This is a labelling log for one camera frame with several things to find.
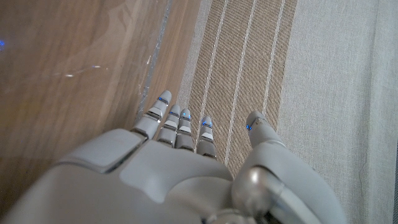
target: robot finger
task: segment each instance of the robot finger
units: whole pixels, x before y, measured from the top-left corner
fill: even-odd
[[[171,92],[165,90],[158,99],[156,99],[148,112],[146,112],[136,123],[132,131],[145,136],[147,139],[152,139],[155,136],[159,123],[162,120],[171,99]]]
[[[249,131],[250,143],[253,148],[265,141],[274,141],[282,144],[282,140],[269,125],[266,117],[258,111],[249,114],[246,120],[246,129]]]
[[[186,108],[182,110],[180,114],[175,148],[187,149],[193,152],[193,143],[191,137],[191,112]]]
[[[170,109],[169,115],[167,115],[166,121],[163,127],[160,129],[157,136],[159,142],[164,142],[170,147],[174,147],[177,128],[180,120],[180,106],[173,105]]]
[[[197,154],[216,159],[216,147],[213,144],[213,124],[209,116],[202,119]]]

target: robotic hand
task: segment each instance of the robotic hand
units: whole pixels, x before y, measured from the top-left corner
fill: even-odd
[[[286,149],[265,117],[247,119],[252,152],[232,178],[204,117],[197,151],[190,112],[163,92],[133,130],[115,129],[48,170],[3,223],[346,223],[328,184]]]

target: striped rug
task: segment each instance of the striped rug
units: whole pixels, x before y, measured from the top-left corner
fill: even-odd
[[[202,1],[177,103],[213,118],[220,162],[236,175],[251,146],[246,117],[277,128],[284,64],[297,0]]]

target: white stripe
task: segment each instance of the white stripe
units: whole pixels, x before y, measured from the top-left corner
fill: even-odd
[[[225,152],[225,162],[224,162],[226,166],[228,165],[228,156],[229,156],[229,151],[231,149],[232,127],[233,127],[233,124],[234,124],[236,100],[238,99],[239,82],[241,81],[242,68],[243,68],[243,62],[244,62],[244,55],[246,53],[246,45],[248,44],[251,21],[253,19],[254,9],[256,8],[256,3],[257,3],[257,0],[253,0],[253,4],[251,6],[251,12],[250,12],[250,16],[249,16],[248,27],[246,28],[246,35],[244,36],[243,49],[242,49],[242,54],[241,54],[241,61],[239,63],[239,69],[238,69],[238,76],[236,77],[234,101],[233,101],[233,104],[232,104],[231,119],[229,120],[228,138],[227,138],[227,142],[226,142],[226,152]]]
[[[269,59],[266,92],[264,93],[264,101],[262,102],[262,113],[264,116],[266,115],[269,83],[271,82],[271,75],[272,75],[272,64],[274,63],[276,42],[278,41],[279,26],[280,26],[280,21],[282,20],[282,13],[284,11],[284,6],[285,6],[285,0],[282,0],[279,8],[278,21],[276,23],[274,41],[272,43],[271,58]]]
[[[206,106],[206,100],[207,100],[207,92],[209,90],[211,72],[213,71],[214,58],[216,57],[218,39],[220,37],[221,27],[223,26],[223,21],[224,21],[227,4],[228,4],[228,0],[225,0],[223,12],[221,13],[221,17],[220,17],[220,22],[218,23],[217,35],[216,35],[216,40],[215,40],[214,47],[213,47],[213,52],[211,53],[210,66],[209,66],[209,71],[207,73],[207,79],[206,79],[206,85],[205,85],[205,92],[203,94],[203,101],[201,103],[201,109],[200,109],[199,125],[198,125],[198,131],[197,131],[198,134],[197,134],[197,140],[195,142],[196,143],[195,144],[195,152],[197,151],[198,140],[199,140],[199,131],[200,131],[200,127],[201,127],[201,119],[202,119],[203,115],[205,114],[205,106]]]
[[[181,108],[188,108],[189,105],[193,77],[195,76],[201,42],[205,35],[205,27],[210,13],[211,3],[212,0],[201,0],[200,2],[198,19],[195,24],[195,31],[193,32],[191,47],[189,49],[184,75],[177,96],[176,104],[180,105]]]

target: wood grain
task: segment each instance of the wood grain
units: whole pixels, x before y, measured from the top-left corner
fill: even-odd
[[[175,100],[199,4],[173,2],[147,103],[165,88],[174,89]],[[66,153],[110,129],[132,128],[166,6],[166,0],[3,3],[0,216]]]
[[[171,105],[176,102],[199,7],[199,0],[173,1],[152,83],[150,84],[151,88],[146,99],[145,110],[152,106],[154,100],[164,90],[169,90],[172,93]]]

